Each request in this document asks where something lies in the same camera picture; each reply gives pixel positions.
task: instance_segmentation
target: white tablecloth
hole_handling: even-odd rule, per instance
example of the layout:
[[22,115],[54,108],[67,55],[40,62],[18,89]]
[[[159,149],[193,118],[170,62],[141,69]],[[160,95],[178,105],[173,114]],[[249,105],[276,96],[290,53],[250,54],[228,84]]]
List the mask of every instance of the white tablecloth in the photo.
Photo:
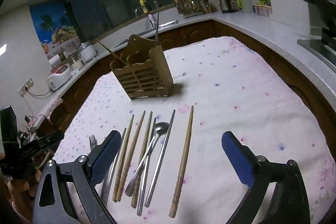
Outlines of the white tablecloth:
[[[110,200],[107,208],[118,223],[225,223],[247,190],[221,147],[222,134],[228,130],[255,155],[264,155],[272,162],[297,161],[308,194],[311,223],[318,223],[336,197],[336,168],[315,117],[301,99],[257,53],[232,37],[171,49],[165,56],[174,79],[172,96],[131,101],[112,72],[102,76],[65,132],[54,159],[62,163],[87,155],[90,134],[101,143],[113,129],[122,133],[134,113],[130,146],[146,110],[127,185],[139,161],[149,112],[153,111],[157,121],[169,122],[176,109],[150,207],[144,207],[138,217],[136,209],[130,207],[131,198],[123,194],[120,203]],[[185,183],[176,218],[172,219],[168,214],[191,105],[194,122]],[[152,154],[147,190],[161,138]],[[271,184],[254,223],[262,220],[273,188]],[[96,189],[100,193],[101,185]],[[78,197],[74,199],[82,221],[87,222]]]

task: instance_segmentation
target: ceiling light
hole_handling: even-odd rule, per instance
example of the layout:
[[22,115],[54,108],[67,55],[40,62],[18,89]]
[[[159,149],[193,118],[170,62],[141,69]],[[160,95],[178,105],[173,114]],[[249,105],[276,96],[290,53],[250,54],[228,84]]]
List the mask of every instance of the ceiling light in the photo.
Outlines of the ceiling light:
[[0,48],[0,55],[2,55],[2,54],[6,51],[6,47],[7,47],[7,44],[3,45],[3,46]]

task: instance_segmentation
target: metal chopstick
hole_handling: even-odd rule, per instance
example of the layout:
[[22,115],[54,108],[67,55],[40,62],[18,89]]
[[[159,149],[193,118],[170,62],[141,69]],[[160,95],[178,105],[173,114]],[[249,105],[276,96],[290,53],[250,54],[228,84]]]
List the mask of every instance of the metal chopstick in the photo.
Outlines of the metal chopstick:
[[[151,137],[150,137],[149,140],[151,140],[154,136],[154,126],[155,126],[155,124],[156,124],[156,118],[154,118],[152,133],[151,133]],[[136,211],[136,214],[138,216],[141,216],[141,214],[142,214],[142,207],[143,207],[143,201],[145,199],[145,190],[146,190],[148,166],[149,166],[150,159],[151,159],[151,151],[148,153],[148,155],[146,157],[145,165],[144,165],[144,169],[143,169],[143,177],[142,177],[142,180],[141,180],[139,201],[138,201],[138,207],[137,207],[137,211]]]
[[155,167],[155,171],[154,171],[154,175],[153,175],[153,178],[152,178],[151,186],[150,186],[148,194],[147,194],[147,198],[146,198],[146,202],[145,202],[145,207],[147,207],[147,208],[149,207],[149,205],[151,203],[151,200],[152,200],[152,196],[153,196],[153,193],[154,193],[154,188],[155,188],[156,181],[157,181],[158,176],[159,176],[159,171],[160,171],[160,168],[161,168],[161,165],[162,165],[163,156],[164,156],[166,148],[167,148],[167,143],[168,143],[171,127],[173,125],[174,116],[175,116],[175,110],[173,111],[173,114],[171,116],[171,119],[170,119],[170,122],[169,122],[168,132],[167,132],[165,140],[163,142],[163,146],[161,148],[160,155],[159,155],[159,158],[157,160],[156,167]]

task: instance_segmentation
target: metal screw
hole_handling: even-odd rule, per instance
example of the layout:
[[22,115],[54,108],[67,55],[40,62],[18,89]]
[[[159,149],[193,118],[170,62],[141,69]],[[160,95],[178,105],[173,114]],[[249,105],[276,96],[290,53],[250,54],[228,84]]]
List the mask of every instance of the metal screw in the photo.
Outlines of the metal screw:
[[260,162],[264,162],[264,161],[266,161],[266,158],[262,155],[259,155],[259,156],[257,156],[257,160],[260,161]]
[[78,158],[78,161],[79,162],[83,162],[83,161],[86,161],[86,156],[79,156],[79,158]]
[[289,160],[288,162],[291,166],[297,166],[297,163],[294,160]]
[[55,163],[55,161],[54,161],[54,160],[49,160],[49,161],[47,162],[47,165],[48,165],[48,166],[53,166],[53,165],[54,165],[54,163]]

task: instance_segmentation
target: palm tree poster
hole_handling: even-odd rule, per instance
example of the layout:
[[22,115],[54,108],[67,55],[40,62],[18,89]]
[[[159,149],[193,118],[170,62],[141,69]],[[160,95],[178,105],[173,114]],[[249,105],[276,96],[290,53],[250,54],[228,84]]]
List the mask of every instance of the palm tree poster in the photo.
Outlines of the palm tree poster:
[[37,37],[48,60],[61,52],[70,55],[76,51],[80,41],[63,2],[49,1],[29,8]]

